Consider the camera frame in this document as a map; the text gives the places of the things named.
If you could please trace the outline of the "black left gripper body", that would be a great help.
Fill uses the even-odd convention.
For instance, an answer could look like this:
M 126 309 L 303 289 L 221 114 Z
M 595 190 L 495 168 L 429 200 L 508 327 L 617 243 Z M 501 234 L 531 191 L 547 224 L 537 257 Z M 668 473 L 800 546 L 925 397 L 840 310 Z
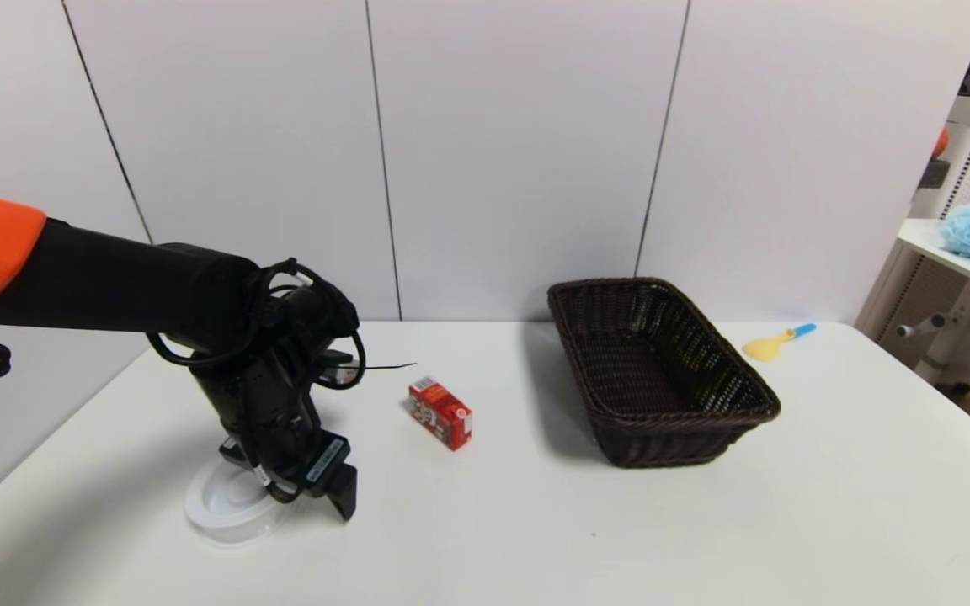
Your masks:
M 311 397 L 330 361 L 330 353 L 262 353 L 191 369 L 227 434 L 220 457 L 274 500 L 326 497 L 331 468 L 346 463 L 348 440 L 323 428 Z

